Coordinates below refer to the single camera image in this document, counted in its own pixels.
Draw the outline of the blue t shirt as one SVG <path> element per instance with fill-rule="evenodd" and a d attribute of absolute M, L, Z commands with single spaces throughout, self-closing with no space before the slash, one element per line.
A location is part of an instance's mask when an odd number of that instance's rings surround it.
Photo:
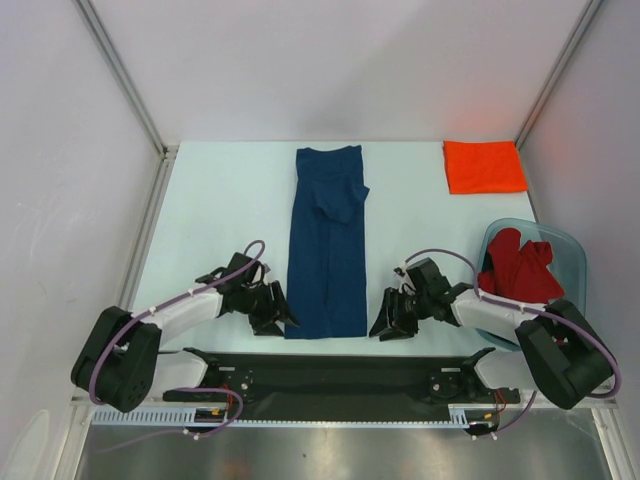
<path fill-rule="evenodd" d="M 296 153 L 287 301 L 299 325 L 288 340 L 367 334 L 365 202 L 361 146 Z"/>

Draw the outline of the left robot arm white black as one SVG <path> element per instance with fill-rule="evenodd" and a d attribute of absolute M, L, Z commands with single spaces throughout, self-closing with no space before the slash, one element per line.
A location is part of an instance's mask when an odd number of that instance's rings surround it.
<path fill-rule="evenodd" d="M 133 314 L 117 306 L 103 310 L 71 370 L 72 383 L 98 405 L 122 413 L 148 397 L 168 401 L 209 400 L 222 387 L 214 355 L 186 347 L 162 347 L 194 327 L 225 314 L 247 317 L 256 336 L 282 336 L 299 322 L 279 282 L 265 279 L 266 266 L 235 253 L 225 267 L 196 279 L 186 292 Z"/>

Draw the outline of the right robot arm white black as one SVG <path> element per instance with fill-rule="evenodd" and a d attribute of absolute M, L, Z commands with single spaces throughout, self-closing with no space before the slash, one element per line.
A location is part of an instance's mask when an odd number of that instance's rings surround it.
<path fill-rule="evenodd" d="M 515 345 L 493 347 L 471 359 L 461 376 L 463 393 L 484 401 L 496 389 L 540 392 L 553 405 L 570 410 L 584 398 L 599 398 L 611 380 L 610 398 L 621 386 L 619 366 L 590 324 L 565 299 L 548 305 L 518 302 L 487 293 L 476 284 L 451 284 L 429 257 L 396 268 L 401 283 L 384 291 L 369 334 L 381 341 L 409 339 L 422 320 L 486 332 Z"/>

